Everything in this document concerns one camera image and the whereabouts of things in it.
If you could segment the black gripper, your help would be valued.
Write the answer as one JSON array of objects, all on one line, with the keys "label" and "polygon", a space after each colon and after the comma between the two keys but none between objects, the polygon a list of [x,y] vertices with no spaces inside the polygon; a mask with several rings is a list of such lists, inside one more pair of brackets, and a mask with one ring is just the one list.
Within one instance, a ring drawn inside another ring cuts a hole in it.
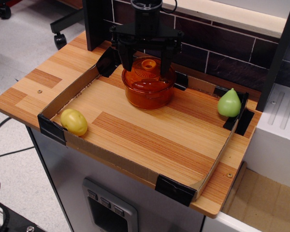
[{"label": "black gripper", "polygon": [[128,23],[111,26],[112,46],[118,50],[121,64],[127,71],[132,70],[135,50],[161,51],[160,74],[170,68],[174,55],[181,51],[184,33],[162,23]]}]

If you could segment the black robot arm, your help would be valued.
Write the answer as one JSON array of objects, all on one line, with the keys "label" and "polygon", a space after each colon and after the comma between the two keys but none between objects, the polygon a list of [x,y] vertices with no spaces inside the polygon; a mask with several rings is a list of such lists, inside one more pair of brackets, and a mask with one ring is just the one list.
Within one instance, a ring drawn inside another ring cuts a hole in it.
[{"label": "black robot arm", "polygon": [[160,22],[160,12],[166,11],[161,0],[132,0],[134,22],[112,26],[112,46],[118,51],[121,64],[127,71],[132,70],[133,54],[136,50],[160,51],[160,74],[170,68],[175,54],[181,52],[184,33]]}]

